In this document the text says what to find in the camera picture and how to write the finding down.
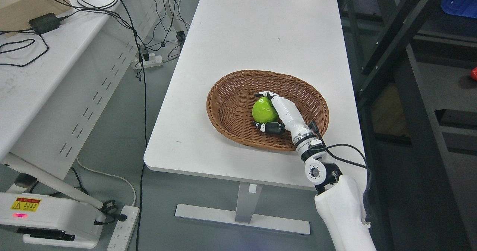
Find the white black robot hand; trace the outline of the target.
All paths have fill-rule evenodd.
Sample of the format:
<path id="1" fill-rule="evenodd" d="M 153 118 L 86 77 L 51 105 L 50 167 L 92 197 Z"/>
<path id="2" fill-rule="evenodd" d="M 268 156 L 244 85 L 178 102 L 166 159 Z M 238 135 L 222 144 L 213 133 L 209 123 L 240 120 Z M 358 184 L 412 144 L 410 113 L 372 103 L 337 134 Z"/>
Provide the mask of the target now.
<path id="1" fill-rule="evenodd" d="M 304 137 L 313 134 L 313 131 L 305 124 L 305 121 L 296 107 L 295 103 L 271 91 L 261 91 L 254 96 L 267 97 L 279 115 L 279 119 L 284 124 L 285 130 L 291 133 L 293 144 Z"/>

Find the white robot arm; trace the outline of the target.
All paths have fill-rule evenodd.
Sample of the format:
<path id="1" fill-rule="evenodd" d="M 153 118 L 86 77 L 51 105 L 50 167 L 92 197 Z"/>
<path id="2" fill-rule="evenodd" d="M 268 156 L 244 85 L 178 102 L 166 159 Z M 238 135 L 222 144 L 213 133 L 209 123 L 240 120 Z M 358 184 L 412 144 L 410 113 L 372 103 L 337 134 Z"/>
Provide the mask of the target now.
<path id="1" fill-rule="evenodd" d="M 309 129 L 291 133 L 304 162 L 306 178 L 317 190 L 315 205 L 338 251 L 375 251 L 370 224 L 364 220 L 358 183 L 329 159 L 323 142 Z"/>

